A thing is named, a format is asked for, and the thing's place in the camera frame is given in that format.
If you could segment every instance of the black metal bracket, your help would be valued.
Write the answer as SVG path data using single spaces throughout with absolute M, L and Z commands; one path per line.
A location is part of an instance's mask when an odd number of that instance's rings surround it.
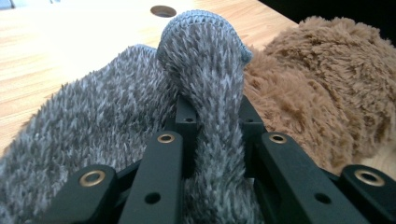
M 319 169 L 290 136 L 268 133 L 246 97 L 239 118 L 246 177 L 254 178 L 266 223 L 396 223 L 393 179 L 362 165 L 341 176 Z M 104 165 L 79 170 L 35 223 L 180 223 L 197 120 L 179 97 L 176 116 L 148 140 L 141 161 L 117 174 Z

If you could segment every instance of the brass grommet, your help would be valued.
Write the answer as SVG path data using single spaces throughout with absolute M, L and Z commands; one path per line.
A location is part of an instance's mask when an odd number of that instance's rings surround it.
M 278 144 L 285 144 L 288 141 L 285 136 L 277 133 L 271 134 L 270 140 Z
M 361 182 L 371 186 L 382 187 L 385 185 L 385 180 L 381 176 L 368 170 L 359 169 L 355 171 L 355 176 Z
M 175 137 L 170 133 L 161 134 L 157 140 L 161 143 L 171 143 L 175 140 Z
M 88 177 L 90 175 L 99 175 L 99 176 L 94 180 L 89 180 Z M 101 170 L 89 171 L 79 179 L 79 184 L 82 187 L 92 187 L 102 182 L 105 179 L 105 176 L 106 176 L 105 172 Z

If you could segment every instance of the knitted gray sock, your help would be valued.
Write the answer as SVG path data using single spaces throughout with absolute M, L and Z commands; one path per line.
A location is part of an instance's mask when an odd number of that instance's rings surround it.
M 186 181 L 185 222 L 258 223 L 261 213 L 244 178 L 238 124 L 243 68 L 251 53 L 222 17 L 200 10 L 173 19 L 157 57 L 201 122 L 196 173 Z

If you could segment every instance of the screw hole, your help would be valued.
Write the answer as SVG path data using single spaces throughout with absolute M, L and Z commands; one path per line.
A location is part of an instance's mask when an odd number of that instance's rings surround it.
M 382 187 L 385 185 L 385 180 L 374 172 L 368 170 L 357 170 L 355 176 L 363 183 L 375 187 Z
M 79 179 L 79 184 L 82 187 L 92 187 L 100 184 L 105 179 L 105 176 L 105 172 L 101 170 L 90 171 Z
M 149 204 L 155 204 L 161 200 L 161 195 L 157 192 L 146 195 L 145 202 Z
M 287 141 L 286 138 L 280 134 L 271 134 L 270 140 L 278 144 L 285 144 Z
M 332 200 L 329 198 L 329 196 L 327 196 L 324 193 L 316 193 L 315 194 L 315 199 L 318 200 L 320 203 L 329 204 L 329 203 L 332 202 Z
M 160 135 L 157 140 L 161 143 L 171 143 L 175 140 L 175 137 L 172 134 L 165 133 Z
M 170 18 L 176 16 L 177 12 L 172 7 L 155 6 L 151 8 L 151 13 L 163 18 Z

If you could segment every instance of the gray fluffy fabric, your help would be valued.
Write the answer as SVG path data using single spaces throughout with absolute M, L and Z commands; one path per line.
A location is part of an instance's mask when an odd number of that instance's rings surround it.
M 261 223 L 238 125 L 251 53 L 232 26 L 190 11 L 165 28 L 158 51 L 128 48 L 67 84 L 38 111 L 0 160 L 0 223 L 40 217 L 67 178 L 90 164 L 117 171 L 143 156 L 175 113 L 177 93 L 200 118 L 197 168 L 185 183 L 184 222 Z

